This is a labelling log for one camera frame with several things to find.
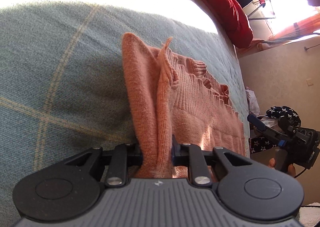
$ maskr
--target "red cushion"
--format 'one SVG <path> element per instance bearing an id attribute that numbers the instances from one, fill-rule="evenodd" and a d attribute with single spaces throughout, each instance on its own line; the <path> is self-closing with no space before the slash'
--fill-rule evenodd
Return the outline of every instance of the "red cushion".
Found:
<path id="1" fill-rule="evenodd" d="M 247 48 L 253 39 L 248 17 L 236 0 L 202 0 L 222 24 L 231 42 Z"/>

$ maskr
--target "ribbed plastic surface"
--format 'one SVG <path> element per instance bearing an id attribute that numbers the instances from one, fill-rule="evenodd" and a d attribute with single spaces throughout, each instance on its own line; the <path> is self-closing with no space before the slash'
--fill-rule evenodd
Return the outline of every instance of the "ribbed plastic surface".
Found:
<path id="1" fill-rule="evenodd" d="M 194 188 L 186 179 L 132 179 L 109 189 L 88 213 L 63 223 L 22 219 L 18 227 L 302 227 L 295 219 L 282 223 L 250 223 L 226 211 L 209 189 Z"/>

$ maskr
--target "blue clip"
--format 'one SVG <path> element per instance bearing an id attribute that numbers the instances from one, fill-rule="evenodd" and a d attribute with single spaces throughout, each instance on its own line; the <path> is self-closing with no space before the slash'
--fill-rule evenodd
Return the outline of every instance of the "blue clip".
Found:
<path id="1" fill-rule="evenodd" d="M 278 143 L 278 147 L 283 147 L 286 143 L 287 143 L 286 140 L 281 140 L 281 141 L 279 141 L 279 143 Z"/>

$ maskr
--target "black circular pad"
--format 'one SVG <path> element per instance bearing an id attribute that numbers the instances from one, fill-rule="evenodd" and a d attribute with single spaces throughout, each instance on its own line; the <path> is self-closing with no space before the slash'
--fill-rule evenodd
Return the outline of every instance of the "black circular pad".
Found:
<path id="1" fill-rule="evenodd" d="M 255 178 L 245 183 L 244 190 L 254 198 L 272 199 L 280 194 L 281 186 L 270 179 Z"/>
<path id="2" fill-rule="evenodd" d="M 280 171 L 255 165 L 230 167 L 217 187 L 221 202 L 237 215 L 258 221 L 295 215 L 304 197 L 299 182 Z"/>
<path id="3" fill-rule="evenodd" d="M 45 222 L 81 215 L 99 196 L 100 186 L 86 170 L 65 165 L 53 165 L 27 176 L 12 192 L 21 215 Z"/>
<path id="4" fill-rule="evenodd" d="M 70 194 L 71 191 L 71 182 L 61 178 L 44 180 L 36 187 L 36 193 L 38 196 L 49 200 L 63 198 Z"/>

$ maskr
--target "plastic bag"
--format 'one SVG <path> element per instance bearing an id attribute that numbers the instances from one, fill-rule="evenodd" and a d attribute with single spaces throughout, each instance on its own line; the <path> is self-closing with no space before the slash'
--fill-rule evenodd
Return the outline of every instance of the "plastic bag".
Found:
<path id="1" fill-rule="evenodd" d="M 251 91 L 248 87 L 246 87 L 245 93 L 247 95 L 249 113 L 258 116 L 260 114 L 260 108 L 254 92 Z"/>
<path id="2" fill-rule="evenodd" d="M 271 119 L 269 117 L 263 117 L 260 119 L 264 123 L 264 125 L 280 132 L 284 133 L 283 130 L 278 126 L 278 119 Z"/>

